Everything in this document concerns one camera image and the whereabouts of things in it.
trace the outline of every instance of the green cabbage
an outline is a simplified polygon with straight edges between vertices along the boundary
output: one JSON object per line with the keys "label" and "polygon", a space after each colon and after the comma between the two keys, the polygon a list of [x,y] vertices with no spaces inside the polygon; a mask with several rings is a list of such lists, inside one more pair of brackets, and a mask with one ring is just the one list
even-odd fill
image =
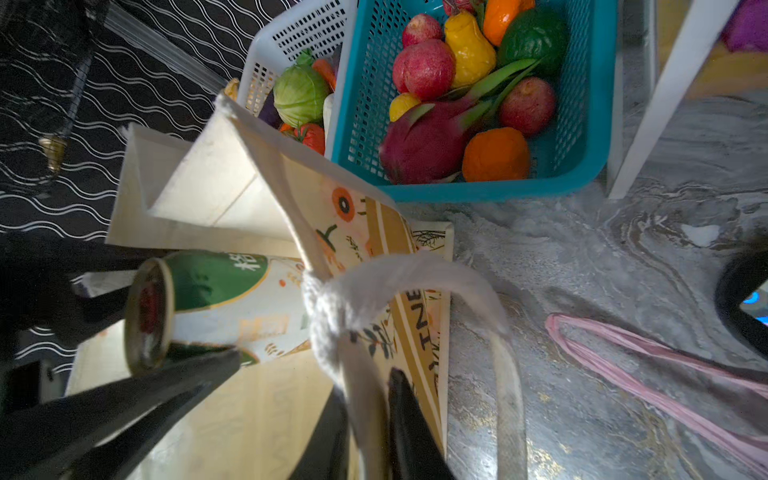
{"label": "green cabbage", "polygon": [[319,124],[323,120],[323,102],[331,90],[323,76],[304,61],[288,67],[275,82],[275,108],[291,127]]}

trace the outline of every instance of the wooden surface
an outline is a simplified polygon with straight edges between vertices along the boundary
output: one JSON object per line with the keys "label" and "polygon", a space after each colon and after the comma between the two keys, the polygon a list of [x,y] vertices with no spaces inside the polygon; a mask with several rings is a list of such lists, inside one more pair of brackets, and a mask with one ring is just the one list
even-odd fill
{"label": "wooden surface", "polygon": [[[690,0],[657,2],[659,71],[667,63],[674,40],[683,24]],[[721,41],[712,49],[686,98],[737,94],[768,88],[768,54],[761,52],[731,53]]]}

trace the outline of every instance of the gray marble surface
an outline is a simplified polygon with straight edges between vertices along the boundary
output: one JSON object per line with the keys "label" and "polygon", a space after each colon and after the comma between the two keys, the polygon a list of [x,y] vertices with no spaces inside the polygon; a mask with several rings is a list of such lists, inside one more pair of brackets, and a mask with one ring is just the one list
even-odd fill
{"label": "gray marble surface", "polygon": [[[626,145],[643,110],[637,59],[629,57],[624,79]],[[733,338],[713,307],[727,263],[768,248],[767,132],[768,92],[686,102],[624,200],[605,200],[598,179],[560,198],[402,206],[410,217],[453,222],[455,261],[483,273],[508,307],[525,383],[529,478],[757,478],[580,367],[544,322],[552,312],[599,319],[768,381],[768,361]],[[448,461],[464,480],[495,478],[496,463],[490,345],[472,318],[454,300]],[[768,402],[758,395],[565,332],[724,428],[768,435]]]}

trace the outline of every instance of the teal plastic basket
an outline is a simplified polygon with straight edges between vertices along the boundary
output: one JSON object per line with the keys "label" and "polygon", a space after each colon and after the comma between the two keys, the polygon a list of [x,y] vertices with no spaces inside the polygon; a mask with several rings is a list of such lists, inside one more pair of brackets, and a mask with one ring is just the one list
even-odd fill
{"label": "teal plastic basket", "polygon": [[402,30],[419,13],[446,19],[442,0],[359,0],[346,71],[333,162],[378,185],[398,202],[481,202],[567,194],[600,173],[611,146],[616,55],[616,0],[543,0],[571,29],[555,85],[552,124],[529,141],[531,178],[499,182],[392,185],[379,163],[389,125],[389,103],[398,92],[392,65],[402,50]]}

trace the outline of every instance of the white chair leg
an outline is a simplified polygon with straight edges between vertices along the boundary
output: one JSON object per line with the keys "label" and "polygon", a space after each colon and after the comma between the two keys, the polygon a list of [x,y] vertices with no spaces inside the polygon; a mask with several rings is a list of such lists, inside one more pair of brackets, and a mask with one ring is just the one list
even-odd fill
{"label": "white chair leg", "polygon": [[611,115],[611,149],[608,151],[608,175],[618,171],[624,161],[624,0],[618,0],[616,24],[616,63],[614,65],[614,110]]}
{"label": "white chair leg", "polygon": [[608,198],[627,194],[738,3],[693,1],[624,162],[608,165]]}

